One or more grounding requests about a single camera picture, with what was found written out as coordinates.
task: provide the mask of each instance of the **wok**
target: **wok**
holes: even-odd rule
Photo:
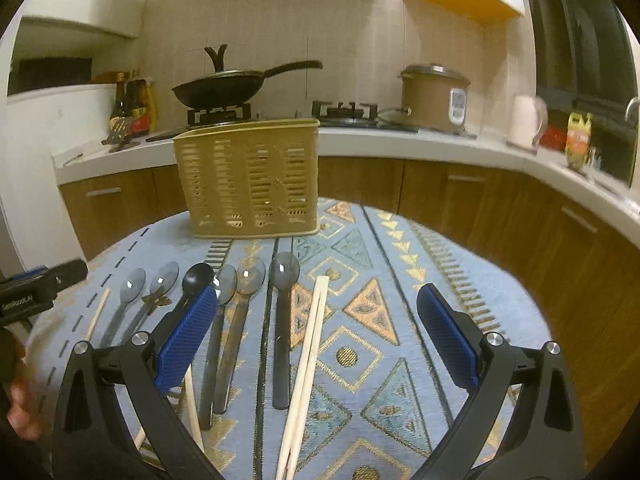
[[[241,105],[258,93],[258,90],[262,88],[262,83],[268,77],[292,70],[322,68],[322,62],[308,60],[287,63],[264,72],[225,70],[223,57],[226,44],[220,46],[217,53],[210,46],[204,50],[213,61],[216,73],[173,88],[178,101],[195,110],[213,110],[214,108]]]

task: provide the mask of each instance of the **faucet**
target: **faucet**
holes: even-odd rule
[[[634,108],[634,106],[640,106],[640,97],[634,97],[626,106],[625,121],[627,123],[629,122],[629,117],[631,117],[631,110]]]

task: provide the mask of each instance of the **human hand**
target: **human hand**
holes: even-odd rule
[[[24,379],[24,364],[21,359],[25,356],[23,346],[15,341],[15,374],[9,390],[11,408],[6,415],[15,433],[24,440],[37,440],[40,436],[40,423],[28,411],[29,387]]]

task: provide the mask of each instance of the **blue tablecloth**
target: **blue tablecloth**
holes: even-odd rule
[[[212,242],[190,235],[188,213],[167,218],[124,238],[89,264],[88,279],[60,294],[30,337],[29,368],[35,402],[46,425],[42,445],[50,449],[50,424],[60,381],[73,344],[82,339],[105,287],[112,288],[96,326],[97,344],[118,307],[118,290],[136,267],[147,273],[144,294],[156,271],[176,261],[180,277],[194,263],[238,266],[258,256],[269,265],[279,251],[293,251],[302,272],[292,294],[292,379],[306,328],[315,277],[327,274],[330,290],[319,361],[297,478],[407,479],[442,439],[466,399],[451,381],[426,331],[417,321],[415,298],[433,282],[456,309],[485,331],[501,332],[514,344],[540,348],[550,339],[530,297],[510,275],[414,222],[374,208],[319,199],[321,230],[311,237]],[[179,282],[169,293],[180,297]],[[137,300],[116,341],[140,308]],[[225,312],[225,332],[234,300]],[[151,331],[167,308],[144,325]],[[252,298],[232,400],[203,433],[206,455],[226,478],[274,478],[286,412],[271,405],[274,294],[265,285]],[[193,363],[196,401],[202,386],[209,336]],[[511,390],[478,462],[495,453],[513,411]],[[140,424],[124,387],[118,397],[133,436]],[[183,419],[184,392],[169,394]],[[143,455],[157,463],[150,445]]]

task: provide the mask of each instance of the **wooden chopstick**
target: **wooden chopstick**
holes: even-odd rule
[[[198,444],[201,452],[204,452],[204,443],[202,441],[202,434],[200,433],[200,425],[198,424],[198,412],[196,410],[196,399],[193,392],[193,373],[191,372],[191,365],[187,368],[187,373],[184,375],[184,390],[187,402],[187,414],[189,415],[189,425],[191,427],[191,437]],[[140,451],[142,444],[146,439],[145,430],[140,428],[140,431],[134,439],[136,449]]]
[[[184,389],[186,391],[187,413],[189,415],[189,424],[191,426],[191,437],[196,441],[201,452],[204,452],[202,434],[200,433],[200,425],[198,424],[196,397],[193,393],[193,374],[191,373],[191,365],[189,365],[187,373],[184,375]]]
[[[280,444],[280,455],[278,457],[278,469],[276,472],[276,480],[282,480],[284,477],[285,469],[287,466],[287,459],[289,458],[289,452],[291,450],[291,443],[294,437],[294,430],[296,428],[296,421],[298,420],[298,411],[300,409],[300,402],[302,400],[302,391],[304,389],[305,375],[308,365],[308,360],[311,354],[311,344],[313,341],[314,327],[316,326],[316,319],[318,318],[319,303],[321,296],[321,285],[316,278],[316,286],[314,287],[314,294],[311,300],[311,309],[309,310],[309,317],[306,322],[305,339],[302,343],[302,352],[300,353],[300,361],[298,362],[298,371],[296,373],[296,382],[293,387],[293,394],[291,396],[291,404],[289,405],[289,413],[287,415],[287,423],[284,428],[282,436],[282,443]],[[322,313],[321,319],[324,318],[324,309],[320,310]]]
[[[98,318],[104,309],[104,305],[107,303],[107,298],[111,292],[110,288],[105,288],[102,293],[102,297],[100,298],[100,303],[98,304],[98,308],[95,310],[95,314],[91,319],[91,323],[89,323],[89,328],[86,329],[86,334],[84,335],[85,341],[91,341],[91,336],[94,334],[94,329],[96,323],[98,323]]]
[[[305,384],[302,391],[301,409],[298,412],[296,431],[293,437],[291,452],[289,455],[289,465],[287,465],[287,480],[292,480],[298,465],[298,456],[302,448],[302,437],[305,433],[306,413],[311,400],[311,389],[314,385],[314,375],[316,374],[316,361],[318,360],[318,348],[320,346],[320,336],[322,333],[322,322],[324,321],[324,306],[326,304],[326,294],[329,288],[329,277],[318,276],[316,286],[320,287],[320,302],[316,313],[316,324],[314,326],[314,336],[311,341],[311,355],[306,366]]]

